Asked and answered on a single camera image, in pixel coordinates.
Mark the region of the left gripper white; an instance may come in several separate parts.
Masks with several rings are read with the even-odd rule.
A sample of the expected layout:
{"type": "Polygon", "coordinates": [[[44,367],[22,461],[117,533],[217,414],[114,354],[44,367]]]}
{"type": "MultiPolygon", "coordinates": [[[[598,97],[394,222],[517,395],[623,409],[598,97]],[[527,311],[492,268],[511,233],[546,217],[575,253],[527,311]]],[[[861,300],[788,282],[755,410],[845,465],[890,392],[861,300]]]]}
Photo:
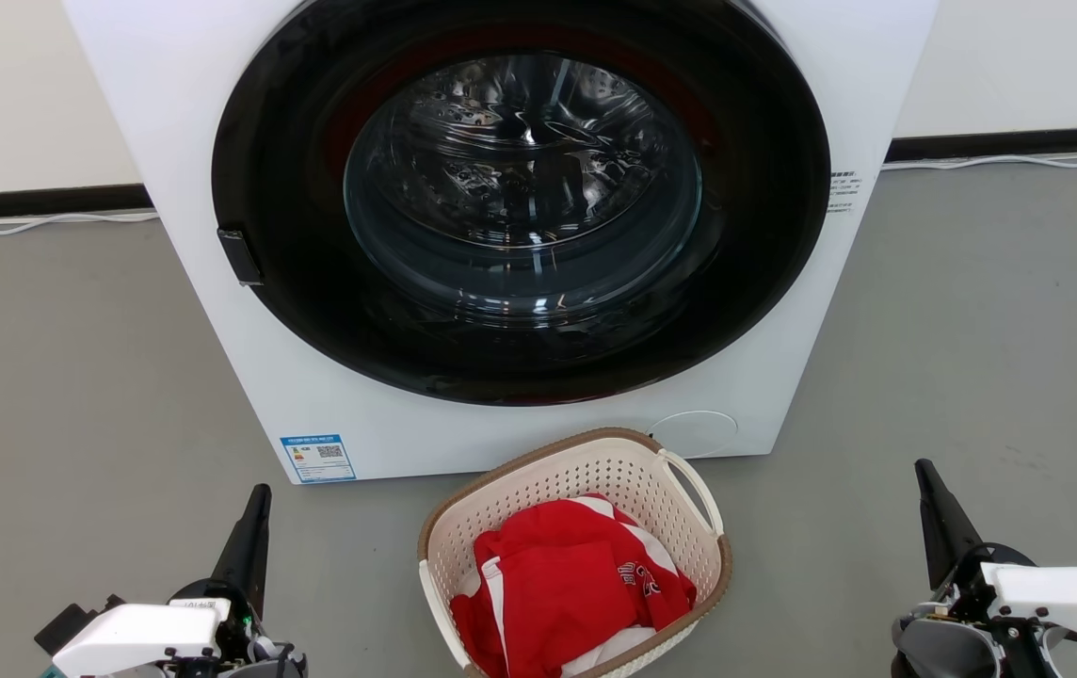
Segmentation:
{"type": "Polygon", "coordinates": [[[117,604],[95,615],[54,653],[66,677],[104,677],[136,667],[202,674],[251,664],[249,645],[262,634],[254,604],[265,601],[272,491],[255,485],[233,525],[211,578],[196,580],[164,604],[117,604]]]}

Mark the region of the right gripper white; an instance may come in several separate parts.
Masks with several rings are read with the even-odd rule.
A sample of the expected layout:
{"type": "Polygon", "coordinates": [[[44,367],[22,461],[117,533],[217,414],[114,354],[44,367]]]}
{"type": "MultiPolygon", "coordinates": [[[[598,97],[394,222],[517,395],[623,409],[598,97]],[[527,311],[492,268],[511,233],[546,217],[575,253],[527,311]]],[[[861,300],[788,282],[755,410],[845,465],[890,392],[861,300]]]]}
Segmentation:
{"type": "Polygon", "coordinates": [[[1077,566],[1037,566],[1006,546],[982,543],[934,463],[917,460],[914,475],[931,589],[957,565],[959,617],[1058,628],[1077,642],[1077,566]]]}

